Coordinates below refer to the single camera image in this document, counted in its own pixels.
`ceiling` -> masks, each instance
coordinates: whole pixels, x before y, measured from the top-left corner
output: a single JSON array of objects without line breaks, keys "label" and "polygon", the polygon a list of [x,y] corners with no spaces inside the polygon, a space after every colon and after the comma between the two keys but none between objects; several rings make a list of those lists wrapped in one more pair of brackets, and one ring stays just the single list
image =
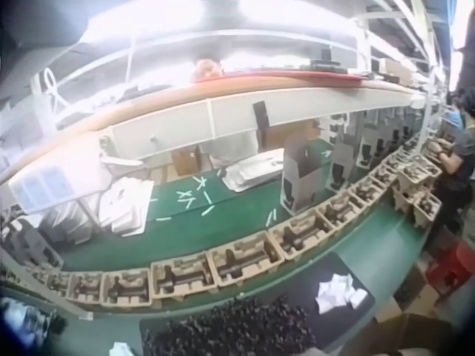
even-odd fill
[{"label": "ceiling", "polygon": [[[127,2],[127,0],[83,0],[86,3],[88,12],[91,16],[104,10]],[[231,28],[254,28],[258,29],[255,24],[248,23],[239,14],[237,8],[238,0],[204,0],[206,1],[209,11],[206,21],[197,30],[213,30],[213,29],[231,29]],[[307,0],[316,3],[322,7],[327,7],[333,11],[334,7],[342,7],[341,3],[347,3],[348,0]],[[367,12],[382,11],[376,4],[375,0],[358,0],[361,1],[362,11]],[[392,0],[385,0],[394,10],[398,10]],[[446,1],[445,0],[424,0],[429,13],[437,15],[446,21]],[[400,29],[393,19],[372,19],[369,21],[370,29],[380,37],[388,41],[394,47],[397,47],[403,54],[416,59],[422,59],[421,54],[417,51],[411,40]],[[444,23],[434,24],[436,36],[440,43],[442,58],[445,65],[450,61],[450,41],[448,35],[448,26]],[[276,26],[272,30],[286,30]],[[295,32],[308,32],[307,29],[293,29]],[[313,31],[308,33],[313,36],[329,38],[331,35],[324,31]],[[55,77],[61,78],[72,73],[76,69],[91,63],[103,56],[115,51],[127,48],[128,40],[109,41],[101,45],[77,44],[72,47],[66,54],[58,58],[50,65]],[[183,59],[196,59],[201,56],[211,56],[215,58],[223,58],[226,54],[233,50],[250,49],[252,51],[261,51],[268,54],[300,54],[302,56],[312,56],[314,49],[319,44],[296,41],[290,39],[282,39],[272,36],[227,36],[216,37],[210,36],[201,39],[188,40],[186,42],[166,44],[149,48],[147,50],[137,51],[134,54],[133,71],[138,73],[144,71],[147,67],[157,66],[159,63],[178,62]],[[60,88],[60,93],[70,102],[95,93],[100,88],[107,87],[123,81],[125,75],[126,58],[116,60],[97,70],[80,76],[78,79],[67,83]],[[25,88],[12,101],[28,95],[29,88]]]}]

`black fabric mat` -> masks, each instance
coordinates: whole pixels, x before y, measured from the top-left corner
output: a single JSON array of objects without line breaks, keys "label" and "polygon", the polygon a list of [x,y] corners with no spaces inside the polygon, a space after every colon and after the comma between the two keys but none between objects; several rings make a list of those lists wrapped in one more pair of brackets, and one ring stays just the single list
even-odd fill
[{"label": "black fabric mat", "polygon": [[[304,308],[308,314],[308,325],[312,329],[317,341],[316,347],[326,349],[331,343],[350,330],[352,326],[357,324],[375,303],[374,296],[368,292],[368,295],[357,309],[353,309],[351,306],[341,306],[320,315],[318,313],[318,304],[315,301],[318,295],[319,283],[331,281],[333,274],[351,274],[353,277],[353,287],[355,289],[366,289],[341,258],[331,252],[295,276],[263,291],[256,297],[262,303],[269,303],[285,294],[291,306]],[[147,318],[141,320],[140,334],[142,339],[145,337],[147,330],[151,334],[156,334],[166,326],[166,322],[172,320],[176,321],[179,318]],[[148,356],[146,350],[144,350],[144,356]]]}]

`blue object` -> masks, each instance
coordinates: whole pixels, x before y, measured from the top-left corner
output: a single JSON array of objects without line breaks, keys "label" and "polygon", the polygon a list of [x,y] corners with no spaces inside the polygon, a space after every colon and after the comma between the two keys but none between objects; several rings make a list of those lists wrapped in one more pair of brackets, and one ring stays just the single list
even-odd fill
[{"label": "blue object", "polygon": [[455,127],[459,128],[460,130],[463,129],[463,121],[462,117],[460,116],[460,113],[456,111],[451,111],[448,114],[448,119],[451,121],[452,124],[455,125]]}]

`red stool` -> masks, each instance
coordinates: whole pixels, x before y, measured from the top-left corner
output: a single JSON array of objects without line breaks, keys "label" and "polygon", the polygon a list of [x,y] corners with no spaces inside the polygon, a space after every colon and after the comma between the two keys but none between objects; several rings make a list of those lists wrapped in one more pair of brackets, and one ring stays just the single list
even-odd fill
[{"label": "red stool", "polygon": [[[440,294],[436,304],[446,300],[473,275],[475,275],[475,250],[463,240],[425,274],[428,283]],[[448,291],[438,290],[441,284],[448,287]]]}]

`gray shirt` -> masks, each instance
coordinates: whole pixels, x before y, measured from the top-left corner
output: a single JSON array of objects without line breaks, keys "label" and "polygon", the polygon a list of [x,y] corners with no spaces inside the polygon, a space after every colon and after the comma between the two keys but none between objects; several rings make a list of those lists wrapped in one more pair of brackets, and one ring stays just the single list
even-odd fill
[{"label": "gray shirt", "polygon": [[440,182],[452,191],[461,191],[470,185],[470,178],[475,168],[475,128],[469,128],[456,135],[453,154],[463,159],[454,174],[443,173]]}]

